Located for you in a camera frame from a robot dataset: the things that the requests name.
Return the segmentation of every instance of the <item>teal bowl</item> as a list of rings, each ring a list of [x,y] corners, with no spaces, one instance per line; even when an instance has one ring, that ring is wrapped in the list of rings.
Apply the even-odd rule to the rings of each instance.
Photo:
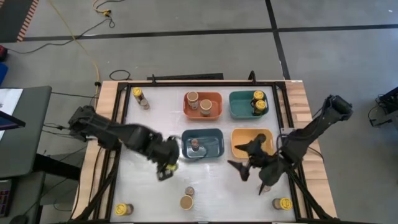
[[[229,112],[233,119],[259,119],[269,110],[267,95],[264,94],[264,101],[267,104],[266,109],[261,115],[253,115],[253,107],[251,100],[253,99],[253,91],[234,91],[229,94]]]

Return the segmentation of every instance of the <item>orange bowl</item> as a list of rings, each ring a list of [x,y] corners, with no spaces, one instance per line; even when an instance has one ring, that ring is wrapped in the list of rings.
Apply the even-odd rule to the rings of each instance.
[[[208,116],[203,116],[200,113],[200,106],[196,110],[191,109],[188,104],[188,98],[186,93],[184,95],[184,103],[183,103],[183,110],[185,115],[189,119],[197,119],[197,120],[216,120],[220,117],[221,113],[223,112],[223,97],[216,92],[197,92],[199,95],[198,103],[202,100],[210,100],[211,101],[211,110]]]
[[[252,141],[258,134],[265,134],[266,141],[262,143],[261,149],[264,152],[272,155],[274,153],[273,147],[273,137],[272,133],[268,129],[254,129],[254,128],[237,128],[234,129],[231,135],[231,148],[232,154],[236,158],[247,159],[249,158],[248,153],[239,149],[236,149],[235,146],[241,144],[247,144],[249,141]]]

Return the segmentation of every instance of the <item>blue bowl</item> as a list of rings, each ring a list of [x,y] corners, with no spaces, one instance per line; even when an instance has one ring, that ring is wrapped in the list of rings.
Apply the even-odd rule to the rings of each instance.
[[[223,133],[218,128],[193,129],[182,133],[182,154],[187,159],[220,157],[224,153]],[[193,150],[191,140],[199,141],[199,149]]]
[[[269,110],[267,95],[264,94],[264,101],[266,102],[266,109],[261,115],[253,115],[253,107],[251,100],[253,99],[253,91],[234,91],[229,94],[229,112],[233,119],[259,119]]]

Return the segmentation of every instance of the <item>can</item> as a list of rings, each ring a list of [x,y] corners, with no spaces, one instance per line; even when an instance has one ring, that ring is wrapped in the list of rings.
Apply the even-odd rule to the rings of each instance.
[[[289,198],[275,198],[272,201],[272,206],[278,210],[290,210],[293,203]]]
[[[132,94],[134,95],[134,97],[135,97],[135,99],[137,100],[138,103],[141,103],[141,100],[145,99],[145,96],[142,93],[141,88],[139,88],[139,87],[134,87],[132,89]]]
[[[202,100],[200,102],[200,113],[203,116],[209,116],[213,103],[210,100]]]
[[[264,112],[264,110],[267,108],[267,103],[264,100],[259,100],[256,102],[253,108],[253,115],[259,116]]]
[[[193,187],[187,187],[185,189],[185,194],[186,195],[192,196],[194,193],[195,193],[195,189],[193,189]]]
[[[199,94],[197,92],[189,92],[187,94],[187,100],[188,100],[188,104],[191,107],[191,109],[196,110],[198,109],[198,102],[199,99]]]
[[[197,139],[192,139],[191,140],[191,147],[193,151],[199,150],[199,141]]]
[[[117,204],[116,208],[114,209],[115,215],[118,216],[131,215],[133,211],[134,211],[134,206],[132,206],[132,204],[127,204],[127,203]]]
[[[149,103],[147,101],[147,99],[142,99],[141,102],[139,102],[139,104],[144,108],[144,110],[148,110],[149,109]]]
[[[189,210],[192,208],[193,198],[189,195],[184,195],[180,200],[180,206],[184,210]]]
[[[253,93],[253,98],[251,100],[251,106],[254,107],[254,105],[256,105],[257,101],[259,100],[264,100],[264,92],[260,91],[260,90],[256,90]]]

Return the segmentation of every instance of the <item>yellow bowl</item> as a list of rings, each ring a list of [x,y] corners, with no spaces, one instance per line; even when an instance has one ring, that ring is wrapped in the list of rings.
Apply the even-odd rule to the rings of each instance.
[[[248,153],[239,149],[236,149],[235,146],[241,145],[241,144],[247,144],[249,141],[252,141],[258,134],[265,134],[266,135],[266,141],[262,143],[261,149],[264,152],[267,152],[268,154],[272,155],[274,153],[274,147],[273,147],[273,137],[272,133],[268,129],[254,129],[254,128],[238,128],[234,129],[232,132],[232,141],[231,141],[231,148],[232,148],[232,154],[236,158],[240,159],[247,159],[249,158]]]

